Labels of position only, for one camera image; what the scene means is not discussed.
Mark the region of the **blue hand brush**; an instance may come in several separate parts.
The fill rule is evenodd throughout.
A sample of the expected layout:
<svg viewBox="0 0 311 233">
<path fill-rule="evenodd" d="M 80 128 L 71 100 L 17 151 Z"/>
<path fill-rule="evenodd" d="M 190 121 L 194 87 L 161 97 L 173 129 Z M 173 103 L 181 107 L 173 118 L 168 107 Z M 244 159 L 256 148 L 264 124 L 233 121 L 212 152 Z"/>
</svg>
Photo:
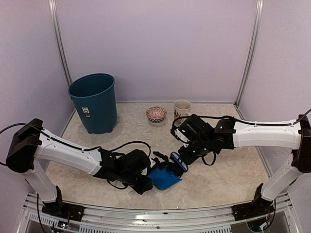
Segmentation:
<svg viewBox="0 0 311 233">
<path fill-rule="evenodd" d="M 182 160 L 181 156 L 179 155 L 179 153 L 173 151 L 170 154 L 170 158 L 176 163 L 178 164 L 184 172 L 188 172 L 189 167 L 188 165 L 185 164 L 185 162 Z"/>
</svg>

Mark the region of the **blue plastic dustpan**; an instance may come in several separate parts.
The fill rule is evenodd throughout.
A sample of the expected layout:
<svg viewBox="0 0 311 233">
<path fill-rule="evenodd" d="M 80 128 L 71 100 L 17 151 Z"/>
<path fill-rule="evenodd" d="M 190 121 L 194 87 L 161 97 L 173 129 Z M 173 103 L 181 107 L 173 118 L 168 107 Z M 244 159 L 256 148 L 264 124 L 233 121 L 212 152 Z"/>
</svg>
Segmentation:
<svg viewBox="0 0 311 233">
<path fill-rule="evenodd" d="M 163 169 L 156 168 L 150 172 L 148 177 L 151 179 L 152 185 L 161 191 L 167 190 L 181 181 L 179 177 L 168 171 L 166 167 Z"/>
</svg>

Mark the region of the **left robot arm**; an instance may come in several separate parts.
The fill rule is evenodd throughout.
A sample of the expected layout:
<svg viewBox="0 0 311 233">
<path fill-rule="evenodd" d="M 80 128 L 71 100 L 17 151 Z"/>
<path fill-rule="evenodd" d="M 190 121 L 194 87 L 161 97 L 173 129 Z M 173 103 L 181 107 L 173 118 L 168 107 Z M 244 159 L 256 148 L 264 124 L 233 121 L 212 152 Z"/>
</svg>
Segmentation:
<svg viewBox="0 0 311 233">
<path fill-rule="evenodd" d="M 152 168 L 149 153 L 135 149 L 124 154 L 100 146 L 82 147 L 52 134 L 38 118 L 7 126 L 1 133 L 17 126 L 20 129 L 12 138 L 3 166 L 21 174 L 44 206 L 58 216 L 65 215 L 68 205 L 62 200 L 60 188 L 49 180 L 40 165 L 41 159 L 73 167 L 109 184 L 118 181 L 123 189 L 130 187 L 139 195 L 153 188 L 148 176 Z"/>
</svg>

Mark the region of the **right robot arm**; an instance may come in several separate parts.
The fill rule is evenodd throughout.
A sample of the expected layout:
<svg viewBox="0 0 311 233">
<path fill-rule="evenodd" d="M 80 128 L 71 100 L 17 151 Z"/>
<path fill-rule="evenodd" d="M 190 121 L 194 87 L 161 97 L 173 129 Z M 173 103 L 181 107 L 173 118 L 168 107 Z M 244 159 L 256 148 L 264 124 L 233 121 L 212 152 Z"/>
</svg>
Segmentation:
<svg viewBox="0 0 311 233">
<path fill-rule="evenodd" d="M 172 124 L 171 134 L 183 146 L 178 153 L 186 165 L 208 153 L 243 147 L 280 147 L 291 149 L 287 162 L 269 179 L 260 184 L 248 210 L 258 216 L 285 188 L 299 176 L 311 171 L 311 125 L 307 114 L 281 122 L 243 121 L 233 116 L 217 117 L 215 127 L 205 122 L 205 116 L 181 116 L 181 124 Z"/>
</svg>

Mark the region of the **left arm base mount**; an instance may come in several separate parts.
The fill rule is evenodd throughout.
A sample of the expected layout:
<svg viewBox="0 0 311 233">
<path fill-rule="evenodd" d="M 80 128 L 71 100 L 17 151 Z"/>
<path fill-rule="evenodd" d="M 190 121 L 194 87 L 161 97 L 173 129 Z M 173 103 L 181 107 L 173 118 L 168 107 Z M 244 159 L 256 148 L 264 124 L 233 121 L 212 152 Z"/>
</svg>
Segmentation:
<svg viewBox="0 0 311 233">
<path fill-rule="evenodd" d="M 63 202 L 61 190 L 58 186 L 56 186 L 56 194 L 54 202 L 43 202 L 42 212 L 51 216 L 65 218 L 68 221 L 81 222 L 85 208 L 81 205 Z"/>
</svg>

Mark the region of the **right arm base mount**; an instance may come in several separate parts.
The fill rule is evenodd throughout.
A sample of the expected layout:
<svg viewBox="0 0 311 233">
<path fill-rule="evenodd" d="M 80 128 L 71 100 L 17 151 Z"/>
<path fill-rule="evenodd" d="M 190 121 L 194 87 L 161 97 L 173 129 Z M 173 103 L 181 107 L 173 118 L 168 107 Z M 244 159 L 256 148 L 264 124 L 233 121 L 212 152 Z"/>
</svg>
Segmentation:
<svg viewBox="0 0 311 233">
<path fill-rule="evenodd" d="M 263 183 L 256 188 L 254 198 L 251 202 L 237 204 L 231 207 L 235 221 L 261 216 L 275 210 L 273 201 L 262 198 L 262 187 Z"/>
</svg>

